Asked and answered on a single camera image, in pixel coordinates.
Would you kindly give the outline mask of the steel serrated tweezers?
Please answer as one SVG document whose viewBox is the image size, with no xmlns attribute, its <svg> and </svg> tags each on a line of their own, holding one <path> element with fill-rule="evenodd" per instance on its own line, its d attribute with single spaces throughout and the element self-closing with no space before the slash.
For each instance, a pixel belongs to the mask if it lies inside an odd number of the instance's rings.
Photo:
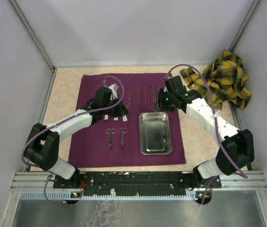
<svg viewBox="0 0 267 227">
<path fill-rule="evenodd" d="M 128 104 L 127 104 L 127 107 L 129 107 L 129 105 L 131 104 L 132 93 L 133 93 L 133 89 L 131 89 L 131 91 L 130 91 L 129 98 L 128 98 Z"/>
</svg>

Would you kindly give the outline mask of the white packaged instrument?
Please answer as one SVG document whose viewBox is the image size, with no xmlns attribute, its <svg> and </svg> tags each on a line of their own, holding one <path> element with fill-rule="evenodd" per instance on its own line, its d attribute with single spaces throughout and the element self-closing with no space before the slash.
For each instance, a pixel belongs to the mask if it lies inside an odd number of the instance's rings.
<svg viewBox="0 0 267 227">
<path fill-rule="evenodd" d="M 123 116 L 123 118 L 122 118 L 122 119 L 123 119 L 123 121 L 124 121 L 124 122 L 126 122 L 126 121 L 128 120 L 126 115 L 125 115 L 125 116 Z"/>
</svg>

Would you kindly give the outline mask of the steel forceps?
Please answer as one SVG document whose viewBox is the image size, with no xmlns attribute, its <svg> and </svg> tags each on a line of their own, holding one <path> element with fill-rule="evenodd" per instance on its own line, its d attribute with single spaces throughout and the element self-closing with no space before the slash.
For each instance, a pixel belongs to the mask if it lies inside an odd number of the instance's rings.
<svg viewBox="0 0 267 227">
<path fill-rule="evenodd" d="M 113 141 L 113 134 L 116 132 L 114 128 L 106 129 L 106 134 L 109 135 L 109 149 L 112 152 L 112 141 Z"/>
</svg>

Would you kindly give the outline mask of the surgical scissors steel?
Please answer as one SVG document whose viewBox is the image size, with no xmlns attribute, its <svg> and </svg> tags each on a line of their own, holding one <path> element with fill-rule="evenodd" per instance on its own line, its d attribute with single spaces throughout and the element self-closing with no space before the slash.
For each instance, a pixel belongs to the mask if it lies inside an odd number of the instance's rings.
<svg viewBox="0 0 267 227">
<path fill-rule="evenodd" d="M 119 128 L 119 132 L 121 133 L 121 150 L 124 151 L 125 134 L 128 132 L 128 129 Z"/>
</svg>

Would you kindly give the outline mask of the steel instrument tray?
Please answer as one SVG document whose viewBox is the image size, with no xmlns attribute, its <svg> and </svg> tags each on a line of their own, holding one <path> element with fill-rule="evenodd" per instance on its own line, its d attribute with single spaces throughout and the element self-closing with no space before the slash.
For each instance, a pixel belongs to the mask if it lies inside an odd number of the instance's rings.
<svg viewBox="0 0 267 227">
<path fill-rule="evenodd" d="M 166 143 L 156 121 L 164 126 Z M 172 139 L 169 117 L 164 112 L 142 113 L 139 116 L 140 150 L 143 155 L 169 155 L 172 153 Z"/>
</svg>

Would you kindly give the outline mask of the purple cloth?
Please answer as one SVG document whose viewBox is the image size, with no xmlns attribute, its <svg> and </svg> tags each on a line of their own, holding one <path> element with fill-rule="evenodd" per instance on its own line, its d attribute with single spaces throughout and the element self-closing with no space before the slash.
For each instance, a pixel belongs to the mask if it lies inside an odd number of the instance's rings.
<svg viewBox="0 0 267 227">
<path fill-rule="evenodd" d="M 122 103 L 127 106 L 131 89 L 133 89 L 127 121 L 122 118 L 101 120 L 84 128 L 71 137 L 69 162 L 78 168 L 83 167 L 120 167 L 120 166 L 159 166 L 184 164 L 185 154 L 181 136 L 178 111 L 169 112 L 169 124 L 172 139 L 172 153 L 169 155 L 146 156 L 140 150 L 139 116 L 141 113 L 153 112 L 152 86 L 155 95 L 164 87 L 164 73 L 115 74 L 123 84 L 118 95 L 123 95 Z M 145 85 L 147 85 L 149 103 L 145 104 Z M 109 149 L 109 135 L 106 129 L 114 128 L 112 152 Z M 119 128 L 127 128 L 124 151 L 121 150 L 121 133 Z"/>
</svg>

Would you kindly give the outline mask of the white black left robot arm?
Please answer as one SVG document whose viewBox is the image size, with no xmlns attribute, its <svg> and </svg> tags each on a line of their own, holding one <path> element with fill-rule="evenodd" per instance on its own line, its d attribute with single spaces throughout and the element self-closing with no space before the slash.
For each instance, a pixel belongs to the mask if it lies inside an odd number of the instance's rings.
<svg viewBox="0 0 267 227">
<path fill-rule="evenodd" d="M 79 170 L 59 157 L 60 143 L 79 130 L 101 121 L 106 115 L 111 118 L 127 115 L 129 111 L 118 97 L 117 90 L 117 84 L 100 87 L 93 99 L 69 117 L 49 125 L 35 124 L 22 150 L 22 160 L 62 177 L 71 188 L 78 186 Z"/>
</svg>

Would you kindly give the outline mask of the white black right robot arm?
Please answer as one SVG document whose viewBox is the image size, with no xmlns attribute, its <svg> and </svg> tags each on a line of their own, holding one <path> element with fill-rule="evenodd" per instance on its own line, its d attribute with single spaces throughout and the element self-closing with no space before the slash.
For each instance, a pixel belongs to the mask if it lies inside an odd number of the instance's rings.
<svg viewBox="0 0 267 227">
<path fill-rule="evenodd" d="M 193 182 L 204 187 L 210 178 L 232 175 L 254 161 L 252 133 L 229 124 L 208 105 L 196 90 L 187 90 L 180 76 L 164 77 L 165 88 L 157 93 L 155 110 L 173 112 L 182 110 L 194 118 L 217 142 L 219 150 L 215 158 L 193 169 Z"/>
</svg>

